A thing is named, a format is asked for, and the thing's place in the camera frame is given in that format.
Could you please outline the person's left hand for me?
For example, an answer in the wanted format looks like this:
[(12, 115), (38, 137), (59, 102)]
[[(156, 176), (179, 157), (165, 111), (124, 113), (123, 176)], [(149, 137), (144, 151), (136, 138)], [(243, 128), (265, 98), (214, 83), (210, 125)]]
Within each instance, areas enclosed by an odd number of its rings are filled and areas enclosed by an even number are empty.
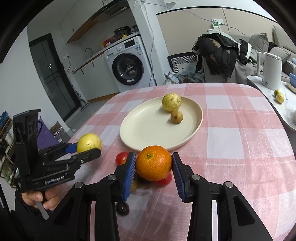
[(53, 211), (59, 203), (59, 195), (57, 187), (51, 187), (42, 194), (40, 191), (30, 190), (21, 194), (25, 204), (38, 208), (36, 202), (42, 202), (46, 210)]

